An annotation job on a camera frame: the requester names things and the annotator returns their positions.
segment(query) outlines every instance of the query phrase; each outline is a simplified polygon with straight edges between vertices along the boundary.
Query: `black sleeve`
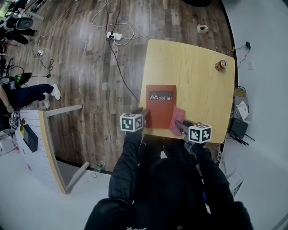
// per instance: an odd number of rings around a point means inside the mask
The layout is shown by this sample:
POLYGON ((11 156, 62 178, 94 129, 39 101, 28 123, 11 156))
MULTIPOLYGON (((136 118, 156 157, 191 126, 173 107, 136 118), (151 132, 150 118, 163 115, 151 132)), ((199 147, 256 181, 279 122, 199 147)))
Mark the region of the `black sleeve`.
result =
POLYGON ((222 227, 223 224, 228 225, 231 229, 253 229, 246 208, 241 202, 234 202, 229 183, 212 160, 210 150, 201 144, 194 144, 192 149, 200 166, 213 221, 222 227))
POLYGON ((99 201, 86 223, 85 230, 126 229, 129 206, 134 200, 138 176, 140 132, 128 133, 123 152, 110 177, 109 198, 99 201))
POLYGON ((140 132, 127 133, 123 152, 115 165, 109 183, 109 197, 132 204, 138 177, 140 132))
POLYGON ((102 199, 92 210, 84 230, 121 230, 127 227, 128 205, 118 199, 102 199))

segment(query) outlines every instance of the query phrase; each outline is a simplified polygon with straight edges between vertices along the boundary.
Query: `person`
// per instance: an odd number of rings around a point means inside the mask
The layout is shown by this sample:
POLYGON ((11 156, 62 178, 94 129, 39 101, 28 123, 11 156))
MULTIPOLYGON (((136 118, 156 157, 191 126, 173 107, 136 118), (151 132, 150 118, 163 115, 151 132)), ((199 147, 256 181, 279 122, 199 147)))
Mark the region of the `person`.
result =
POLYGON ((12 31, 7 31, 4 28, 0 28, 0 40, 7 38, 8 40, 15 40, 21 44, 26 45, 28 43, 28 39, 23 35, 27 35, 33 37, 36 31, 32 29, 26 30, 17 30, 13 29, 12 31))
POLYGON ((95 205, 85 230, 253 229, 204 144, 194 143, 190 155, 183 140, 141 139, 126 132, 108 198, 95 205))
POLYGON ((44 101, 45 107, 50 108, 49 94, 54 96, 56 100, 61 98, 61 92, 57 84, 53 86, 49 84, 33 85, 26 88, 18 87, 9 90, 8 87, 0 85, 0 116, 7 116, 14 110, 21 109, 32 104, 34 101, 44 101))

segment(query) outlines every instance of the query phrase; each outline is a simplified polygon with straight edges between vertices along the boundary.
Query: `book cover logo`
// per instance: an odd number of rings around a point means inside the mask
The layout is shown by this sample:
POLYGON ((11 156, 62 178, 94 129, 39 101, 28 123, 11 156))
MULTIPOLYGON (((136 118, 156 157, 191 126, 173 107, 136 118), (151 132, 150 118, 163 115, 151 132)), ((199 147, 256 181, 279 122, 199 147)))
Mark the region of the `book cover logo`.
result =
POLYGON ((173 91, 150 91, 149 100, 172 101, 173 91))

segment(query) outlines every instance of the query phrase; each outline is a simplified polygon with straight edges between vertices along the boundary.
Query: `plug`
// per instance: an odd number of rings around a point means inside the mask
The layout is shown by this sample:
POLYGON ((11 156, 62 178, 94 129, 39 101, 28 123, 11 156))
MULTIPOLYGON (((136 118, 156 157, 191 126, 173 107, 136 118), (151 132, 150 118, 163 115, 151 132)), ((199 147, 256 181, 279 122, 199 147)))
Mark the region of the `plug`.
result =
POLYGON ((250 45, 250 42, 246 42, 246 47, 248 48, 248 49, 251 49, 251 45, 250 45))

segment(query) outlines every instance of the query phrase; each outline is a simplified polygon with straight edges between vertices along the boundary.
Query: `wall socket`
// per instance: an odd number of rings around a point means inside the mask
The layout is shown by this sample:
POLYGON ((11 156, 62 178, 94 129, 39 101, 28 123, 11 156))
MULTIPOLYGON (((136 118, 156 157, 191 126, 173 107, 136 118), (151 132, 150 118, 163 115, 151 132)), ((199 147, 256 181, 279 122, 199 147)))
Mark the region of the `wall socket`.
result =
MULTIPOLYGON (((108 32, 106 37, 109 38, 109 36, 111 35, 111 32, 108 32)), ((120 41, 122 38, 122 34, 118 34, 118 33, 113 33, 113 35, 115 37, 115 40, 120 41)))
POLYGON ((248 62, 248 69, 254 70, 254 62, 248 62))

